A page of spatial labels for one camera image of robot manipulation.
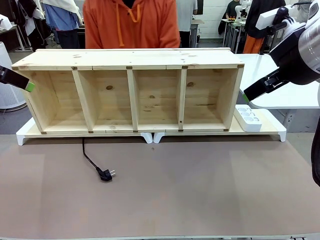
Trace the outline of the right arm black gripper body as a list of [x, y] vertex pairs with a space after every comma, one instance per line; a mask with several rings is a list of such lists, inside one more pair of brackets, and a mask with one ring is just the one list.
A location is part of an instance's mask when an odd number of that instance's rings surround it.
[[295, 85], [320, 79], [320, 35], [317, 28], [301, 27], [283, 39], [269, 54], [278, 76]]

